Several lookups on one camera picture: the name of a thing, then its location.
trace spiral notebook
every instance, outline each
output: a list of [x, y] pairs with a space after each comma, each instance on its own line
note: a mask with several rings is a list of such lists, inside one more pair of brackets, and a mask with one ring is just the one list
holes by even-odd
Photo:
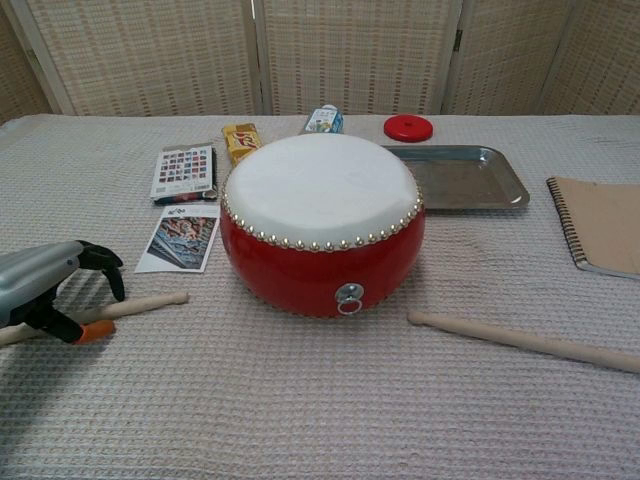
[[640, 280], [640, 185], [562, 177], [547, 185], [576, 266]]

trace drumstick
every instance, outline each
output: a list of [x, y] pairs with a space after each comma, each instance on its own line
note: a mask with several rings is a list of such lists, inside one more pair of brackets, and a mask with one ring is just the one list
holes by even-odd
[[447, 332], [458, 333], [467, 337], [481, 338], [483, 340], [489, 340], [490, 342], [549, 353], [558, 357], [589, 362], [603, 367], [640, 373], [640, 357], [614, 352], [604, 348], [538, 337], [516, 330], [507, 330], [482, 323], [457, 320], [445, 315], [427, 315], [420, 312], [409, 312], [407, 319], [414, 325], [430, 325], [441, 330], [446, 330]]
[[[186, 292], [171, 293], [164, 295], [154, 295], [152, 297], [138, 298], [135, 300], [125, 300], [124, 302], [112, 303], [104, 307], [92, 308], [83, 312], [76, 312], [69, 315], [80, 324], [93, 323], [102, 319], [113, 319], [142, 313], [165, 305], [181, 304], [189, 301], [189, 294]], [[5, 327], [0, 329], [0, 346], [21, 342], [33, 337], [46, 335], [42, 330], [31, 328], [26, 323]]]

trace red bottle cap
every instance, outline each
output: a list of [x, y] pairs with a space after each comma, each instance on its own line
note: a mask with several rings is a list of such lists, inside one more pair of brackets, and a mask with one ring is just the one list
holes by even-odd
[[384, 133], [401, 142], [421, 142], [431, 138], [433, 125], [417, 115], [396, 115], [384, 122]]

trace white drumhead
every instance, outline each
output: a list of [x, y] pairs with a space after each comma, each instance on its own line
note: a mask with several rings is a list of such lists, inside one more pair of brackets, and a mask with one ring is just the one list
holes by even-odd
[[285, 138], [253, 152], [233, 170], [226, 207], [246, 229], [298, 241], [306, 249], [343, 242], [408, 223], [418, 202], [407, 167], [385, 148], [342, 134]]

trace metal ring handle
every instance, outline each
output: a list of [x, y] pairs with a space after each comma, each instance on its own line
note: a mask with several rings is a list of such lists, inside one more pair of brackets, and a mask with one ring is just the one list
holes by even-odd
[[[342, 309], [343, 305], [351, 305], [353, 303], [358, 304], [358, 308], [356, 308], [355, 310], [347, 311]], [[338, 303], [338, 312], [340, 312], [342, 315], [354, 315], [358, 313], [361, 309], [362, 309], [362, 301], [359, 298], [348, 297]]]

